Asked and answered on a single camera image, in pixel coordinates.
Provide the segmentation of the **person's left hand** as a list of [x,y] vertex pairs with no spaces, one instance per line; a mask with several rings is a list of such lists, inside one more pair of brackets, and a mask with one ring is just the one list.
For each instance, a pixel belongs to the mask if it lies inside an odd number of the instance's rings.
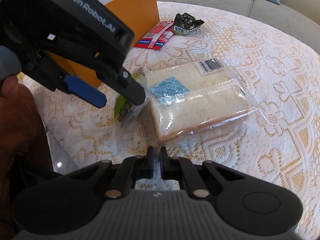
[[9,76],[2,83],[1,98],[9,100],[33,100],[33,95],[27,87],[19,83],[16,76]]

